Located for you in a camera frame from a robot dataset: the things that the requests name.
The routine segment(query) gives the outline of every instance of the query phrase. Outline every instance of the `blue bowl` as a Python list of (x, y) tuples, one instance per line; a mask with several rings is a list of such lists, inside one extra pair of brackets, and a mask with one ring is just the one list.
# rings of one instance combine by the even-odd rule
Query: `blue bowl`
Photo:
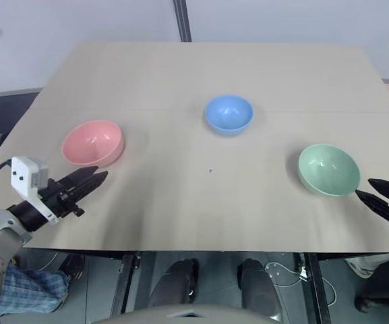
[(253, 107), (238, 96), (219, 96), (208, 103), (205, 118), (210, 127), (225, 136), (242, 133), (253, 120)]

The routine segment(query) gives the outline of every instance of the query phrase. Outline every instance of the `plaid shorts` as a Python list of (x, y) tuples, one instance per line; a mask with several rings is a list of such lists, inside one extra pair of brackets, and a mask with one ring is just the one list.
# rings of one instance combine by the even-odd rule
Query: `plaid shorts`
[(1, 291), (0, 316), (52, 312), (67, 296), (68, 284), (62, 271), (22, 271), (10, 263)]

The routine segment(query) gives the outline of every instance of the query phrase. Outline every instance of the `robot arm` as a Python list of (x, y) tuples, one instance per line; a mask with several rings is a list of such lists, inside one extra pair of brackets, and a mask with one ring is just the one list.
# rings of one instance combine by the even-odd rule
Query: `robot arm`
[(107, 171), (94, 174), (97, 167), (84, 167), (56, 182), (47, 178), (44, 163), (26, 157), (14, 157), (11, 167), (11, 185), (25, 201), (0, 211), (0, 294), (8, 262), (31, 233), (71, 212), (82, 215), (76, 203), (107, 177)]

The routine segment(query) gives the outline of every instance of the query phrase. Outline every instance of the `wooden tabletop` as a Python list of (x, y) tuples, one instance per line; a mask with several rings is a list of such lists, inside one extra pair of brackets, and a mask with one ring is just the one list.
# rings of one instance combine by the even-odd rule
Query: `wooden tabletop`
[[(253, 104), (239, 136), (204, 120), (213, 97)], [(342, 45), (80, 45), (0, 148), (42, 159), (56, 180), (76, 169), (61, 143), (109, 119), (126, 147), (86, 211), (44, 226), (28, 246), (82, 250), (389, 252), (389, 223), (355, 194), (324, 198), (297, 178), (319, 142), (342, 147), (368, 178), (389, 180), (389, 93), (365, 54)], [(0, 173), (0, 209), (20, 202)]]

